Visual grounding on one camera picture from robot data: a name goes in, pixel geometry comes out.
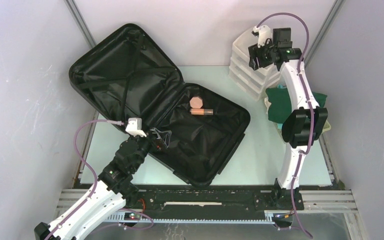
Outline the white plastic drawer organizer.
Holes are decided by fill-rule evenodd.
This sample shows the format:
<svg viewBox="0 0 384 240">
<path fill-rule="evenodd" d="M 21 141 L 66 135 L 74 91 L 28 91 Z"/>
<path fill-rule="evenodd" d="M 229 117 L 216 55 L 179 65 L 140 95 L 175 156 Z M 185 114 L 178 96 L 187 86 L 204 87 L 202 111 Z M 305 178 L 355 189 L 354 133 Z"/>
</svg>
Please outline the white plastic drawer organizer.
<svg viewBox="0 0 384 240">
<path fill-rule="evenodd" d="M 248 47 L 257 43 L 252 34 L 253 28 L 245 30 L 232 44 L 228 76 L 251 99 L 258 102 L 266 96 L 266 89 L 274 87 L 280 81 L 280 72 L 276 66 L 253 70 L 249 67 Z"/>
</svg>

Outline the orange grey cylindrical tube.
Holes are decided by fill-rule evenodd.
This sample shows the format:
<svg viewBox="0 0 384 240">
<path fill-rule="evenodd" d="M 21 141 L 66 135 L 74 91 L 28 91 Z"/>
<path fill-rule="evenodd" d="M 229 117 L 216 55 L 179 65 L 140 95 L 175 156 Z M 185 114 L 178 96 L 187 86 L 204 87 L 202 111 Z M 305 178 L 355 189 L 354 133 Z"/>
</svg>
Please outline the orange grey cylindrical tube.
<svg viewBox="0 0 384 240">
<path fill-rule="evenodd" d="M 190 114 L 194 116 L 212 116 L 214 111 L 212 109 L 191 108 Z"/>
</svg>

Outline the pink brown small box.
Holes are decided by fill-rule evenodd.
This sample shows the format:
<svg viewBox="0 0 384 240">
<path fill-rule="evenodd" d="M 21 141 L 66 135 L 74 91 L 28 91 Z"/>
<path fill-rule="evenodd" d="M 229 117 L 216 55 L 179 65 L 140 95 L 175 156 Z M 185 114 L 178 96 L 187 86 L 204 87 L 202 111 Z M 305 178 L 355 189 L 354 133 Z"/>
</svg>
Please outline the pink brown small box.
<svg viewBox="0 0 384 240">
<path fill-rule="evenodd" d="M 203 99 L 199 96 L 194 96 L 190 99 L 189 104 L 193 109 L 201 109 L 203 107 Z"/>
</svg>

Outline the dark green garment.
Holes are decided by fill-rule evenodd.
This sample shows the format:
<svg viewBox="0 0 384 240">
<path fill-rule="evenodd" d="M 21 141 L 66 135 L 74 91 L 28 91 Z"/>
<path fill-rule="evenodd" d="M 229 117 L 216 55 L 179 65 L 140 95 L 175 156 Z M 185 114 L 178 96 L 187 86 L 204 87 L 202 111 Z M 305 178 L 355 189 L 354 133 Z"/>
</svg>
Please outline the dark green garment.
<svg viewBox="0 0 384 240">
<path fill-rule="evenodd" d="M 292 105 L 287 88 L 267 88 L 265 90 L 268 119 L 277 124 L 283 124 L 292 112 Z"/>
</svg>

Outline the black ribbed hard-shell suitcase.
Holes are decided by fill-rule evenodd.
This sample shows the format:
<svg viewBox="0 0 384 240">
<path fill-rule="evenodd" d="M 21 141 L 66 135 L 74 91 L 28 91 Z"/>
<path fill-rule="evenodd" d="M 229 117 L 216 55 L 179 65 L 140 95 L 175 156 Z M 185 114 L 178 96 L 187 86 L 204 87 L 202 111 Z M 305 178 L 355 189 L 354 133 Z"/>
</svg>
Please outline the black ribbed hard-shell suitcase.
<svg viewBox="0 0 384 240">
<path fill-rule="evenodd" d="M 138 25 L 127 23 L 80 57 L 69 69 L 71 86 L 104 118 L 141 118 L 142 128 L 170 130 L 167 150 L 150 156 L 195 187 L 210 185 L 245 136 L 251 116 L 233 101 L 195 83 Z M 192 115 L 190 100 L 201 97 Z"/>
</svg>

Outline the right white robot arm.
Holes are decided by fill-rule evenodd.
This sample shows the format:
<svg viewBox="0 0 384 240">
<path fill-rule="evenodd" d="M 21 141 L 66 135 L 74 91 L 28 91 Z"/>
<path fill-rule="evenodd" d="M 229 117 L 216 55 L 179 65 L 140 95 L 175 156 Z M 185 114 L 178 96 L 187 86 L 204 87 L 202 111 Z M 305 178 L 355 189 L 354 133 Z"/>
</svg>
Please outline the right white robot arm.
<svg viewBox="0 0 384 240">
<path fill-rule="evenodd" d="M 257 43 L 248 47 L 249 66 L 253 70 L 276 66 L 286 84 L 291 113 L 282 124 L 281 136 L 286 143 L 279 176 L 268 200 L 277 210 L 293 210 L 299 198 L 299 176 L 304 159 L 322 134 L 328 110 L 320 107 L 309 86 L 303 52 L 294 48 L 290 28 L 270 29 L 255 26 L 251 32 Z"/>
</svg>

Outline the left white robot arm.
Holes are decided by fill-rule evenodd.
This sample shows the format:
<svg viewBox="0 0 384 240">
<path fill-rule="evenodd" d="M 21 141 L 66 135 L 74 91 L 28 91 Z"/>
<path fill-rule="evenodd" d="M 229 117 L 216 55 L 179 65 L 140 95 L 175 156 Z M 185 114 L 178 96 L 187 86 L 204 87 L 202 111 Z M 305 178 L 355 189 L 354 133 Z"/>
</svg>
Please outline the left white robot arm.
<svg viewBox="0 0 384 240">
<path fill-rule="evenodd" d="M 138 188 L 131 182 L 149 152 L 166 150 L 172 131 L 153 127 L 143 136 L 122 142 L 113 160 L 96 177 L 89 190 L 51 223 L 34 228 L 37 240 L 83 240 L 107 217 L 138 202 Z"/>
</svg>

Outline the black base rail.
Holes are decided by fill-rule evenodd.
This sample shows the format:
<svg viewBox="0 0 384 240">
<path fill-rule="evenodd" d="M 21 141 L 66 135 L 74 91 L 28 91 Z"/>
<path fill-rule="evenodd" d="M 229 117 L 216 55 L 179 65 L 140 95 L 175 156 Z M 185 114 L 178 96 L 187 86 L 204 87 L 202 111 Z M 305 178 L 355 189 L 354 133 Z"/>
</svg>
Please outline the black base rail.
<svg viewBox="0 0 384 240">
<path fill-rule="evenodd" d="M 304 210 L 301 193 L 291 196 L 273 185 L 138 185 L 137 199 L 126 206 L 152 219 L 264 220 Z"/>
</svg>

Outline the aluminium frame rail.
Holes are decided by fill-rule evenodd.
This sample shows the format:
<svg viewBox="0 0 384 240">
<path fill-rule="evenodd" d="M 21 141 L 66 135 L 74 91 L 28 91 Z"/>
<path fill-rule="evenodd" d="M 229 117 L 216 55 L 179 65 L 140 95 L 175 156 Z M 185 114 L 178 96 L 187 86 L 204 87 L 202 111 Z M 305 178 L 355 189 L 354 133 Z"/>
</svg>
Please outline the aluminium frame rail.
<svg viewBox="0 0 384 240">
<path fill-rule="evenodd" d="M 63 189 L 55 214 L 58 215 L 69 209 L 86 189 Z M 301 190 L 304 210 L 309 213 L 356 213 L 357 204 L 351 190 Z"/>
</svg>

